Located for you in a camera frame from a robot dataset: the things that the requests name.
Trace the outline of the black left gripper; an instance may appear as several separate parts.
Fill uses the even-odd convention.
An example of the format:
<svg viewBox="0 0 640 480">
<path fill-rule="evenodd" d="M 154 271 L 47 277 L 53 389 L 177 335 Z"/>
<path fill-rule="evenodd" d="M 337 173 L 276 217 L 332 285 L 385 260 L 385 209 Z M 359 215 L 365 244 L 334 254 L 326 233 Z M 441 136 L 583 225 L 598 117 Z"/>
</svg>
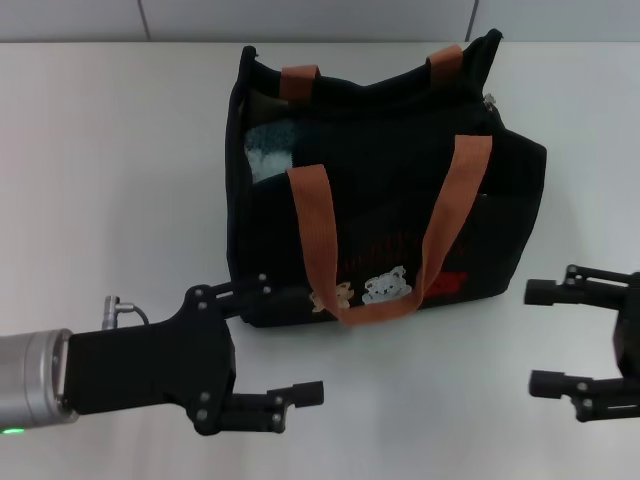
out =
<svg viewBox="0 0 640 480">
<path fill-rule="evenodd" d="M 289 407 L 324 404 L 324 383 L 231 394 L 235 347 L 225 319 L 297 321 L 306 315 L 304 294 L 274 286 L 262 273 L 196 285 L 177 313 L 162 322 L 74 334 L 64 399 L 80 415 L 177 405 L 201 435 L 283 433 Z"/>
</svg>

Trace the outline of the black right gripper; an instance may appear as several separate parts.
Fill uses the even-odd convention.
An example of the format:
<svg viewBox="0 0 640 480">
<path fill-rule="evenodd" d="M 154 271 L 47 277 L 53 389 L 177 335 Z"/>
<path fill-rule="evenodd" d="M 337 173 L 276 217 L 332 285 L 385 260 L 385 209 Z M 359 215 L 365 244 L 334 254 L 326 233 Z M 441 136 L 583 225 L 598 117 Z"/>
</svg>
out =
<svg viewBox="0 0 640 480">
<path fill-rule="evenodd" d="M 635 380 L 597 380 L 534 370 L 528 389 L 535 398 L 559 400 L 567 396 L 582 423 L 640 418 L 640 272 L 623 274 L 569 265 L 562 282 L 529 279 L 524 304 L 620 308 L 613 334 L 614 353 L 622 376 Z"/>
</svg>

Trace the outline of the black food bag orange handles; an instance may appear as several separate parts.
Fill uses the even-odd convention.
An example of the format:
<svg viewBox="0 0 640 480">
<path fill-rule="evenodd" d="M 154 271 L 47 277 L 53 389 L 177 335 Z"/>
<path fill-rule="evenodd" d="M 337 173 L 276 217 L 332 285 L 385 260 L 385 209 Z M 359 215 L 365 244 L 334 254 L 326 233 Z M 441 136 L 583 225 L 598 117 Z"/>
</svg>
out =
<svg viewBox="0 0 640 480">
<path fill-rule="evenodd" d="M 496 29 L 371 85 L 242 50 L 226 126 L 227 261 L 305 291 L 297 321 L 358 326 L 504 293 L 533 231 L 547 151 L 509 130 L 485 83 Z M 254 183 L 244 135 L 291 120 L 293 167 Z"/>
</svg>

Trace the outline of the teal fluffy cloth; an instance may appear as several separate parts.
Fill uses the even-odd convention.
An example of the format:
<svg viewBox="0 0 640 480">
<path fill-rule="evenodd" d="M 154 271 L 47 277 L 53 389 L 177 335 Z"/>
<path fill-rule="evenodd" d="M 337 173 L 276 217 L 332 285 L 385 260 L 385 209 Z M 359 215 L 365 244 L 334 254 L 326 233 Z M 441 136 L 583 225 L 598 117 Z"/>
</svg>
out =
<svg viewBox="0 0 640 480">
<path fill-rule="evenodd" d="M 280 120 L 249 129 L 244 151 L 254 183 L 285 173 L 293 167 L 293 148 L 299 129 L 291 120 Z"/>
</svg>

